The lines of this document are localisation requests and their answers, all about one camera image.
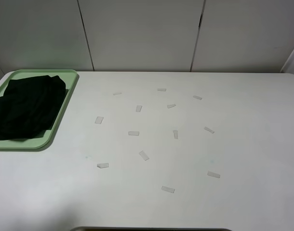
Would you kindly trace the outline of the black short sleeve t-shirt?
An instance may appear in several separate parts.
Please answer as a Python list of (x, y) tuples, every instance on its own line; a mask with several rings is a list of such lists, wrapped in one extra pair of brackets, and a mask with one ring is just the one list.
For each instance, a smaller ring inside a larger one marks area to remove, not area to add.
[(59, 76), (11, 79), (0, 96), (0, 141), (32, 139), (50, 129), (66, 93)]

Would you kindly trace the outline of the clear tape piece inner right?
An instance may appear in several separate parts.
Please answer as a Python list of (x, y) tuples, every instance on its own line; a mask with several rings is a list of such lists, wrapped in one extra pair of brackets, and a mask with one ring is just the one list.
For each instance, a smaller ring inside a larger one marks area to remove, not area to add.
[(174, 134), (174, 139), (178, 139), (178, 131), (177, 130), (174, 130), (173, 131), (173, 134)]

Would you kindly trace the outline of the clear tape piece bottom centre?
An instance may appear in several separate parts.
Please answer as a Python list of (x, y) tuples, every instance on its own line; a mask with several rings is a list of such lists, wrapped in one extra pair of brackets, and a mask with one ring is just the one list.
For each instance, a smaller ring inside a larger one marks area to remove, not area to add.
[(163, 191), (169, 192), (169, 193), (174, 193), (175, 189), (174, 188), (170, 188), (170, 187), (166, 187), (166, 186), (162, 186), (161, 189)]

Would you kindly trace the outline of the clear tape piece inner top-right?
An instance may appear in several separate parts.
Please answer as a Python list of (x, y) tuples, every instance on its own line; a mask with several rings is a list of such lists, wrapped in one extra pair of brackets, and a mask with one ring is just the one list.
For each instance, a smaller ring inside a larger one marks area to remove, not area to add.
[(169, 109), (169, 108), (172, 108), (172, 107), (175, 107), (175, 106), (176, 106), (176, 104), (168, 104), (167, 108)]

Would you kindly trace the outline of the clear tape piece lower left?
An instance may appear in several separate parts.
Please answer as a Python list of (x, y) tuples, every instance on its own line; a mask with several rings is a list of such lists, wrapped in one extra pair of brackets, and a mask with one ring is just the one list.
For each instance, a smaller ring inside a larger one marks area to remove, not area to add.
[(97, 167), (100, 169), (107, 168), (107, 167), (109, 167), (109, 163), (100, 163), (100, 164), (97, 164)]

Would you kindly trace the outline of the clear tape piece inner top-left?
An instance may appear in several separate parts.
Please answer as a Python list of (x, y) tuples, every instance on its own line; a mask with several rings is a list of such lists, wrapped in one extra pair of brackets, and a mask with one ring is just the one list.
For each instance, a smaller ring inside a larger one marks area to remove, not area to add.
[(136, 107), (136, 112), (141, 112), (141, 110), (142, 110), (142, 106), (141, 105), (138, 105), (137, 107)]

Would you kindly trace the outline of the light green plastic tray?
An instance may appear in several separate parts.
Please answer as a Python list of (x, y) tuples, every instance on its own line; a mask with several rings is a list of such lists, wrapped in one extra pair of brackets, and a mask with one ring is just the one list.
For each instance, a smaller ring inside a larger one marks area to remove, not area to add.
[(0, 96), (3, 95), (8, 82), (12, 79), (23, 79), (27, 77), (44, 76), (49, 75), (59, 76), (66, 85), (66, 95), (61, 106), (61, 109), (49, 130), (40, 133), (37, 137), (28, 140), (6, 140), (0, 141), (0, 151), (39, 151), (45, 149), (53, 142), (53, 139), (57, 133), (58, 127), (61, 123), (63, 115), (66, 111), (67, 105), (70, 101), (72, 93), (78, 82), (79, 75), (75, 70), (70, 69), (22, 69), (9, 72), (0, 80)]

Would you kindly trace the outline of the clear tape piece lower right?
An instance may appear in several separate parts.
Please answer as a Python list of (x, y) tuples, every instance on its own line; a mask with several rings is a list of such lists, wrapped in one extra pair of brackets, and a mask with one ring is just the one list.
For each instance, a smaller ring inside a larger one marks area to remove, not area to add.
[(220, 178), (220, 174), (217, 174), (217, 173), (214, 173), (214, 172), (211, 172), (211, 171), (208, 171), (207, 175), (210, 176), (210, 177), (218, 178), (218, 179)]

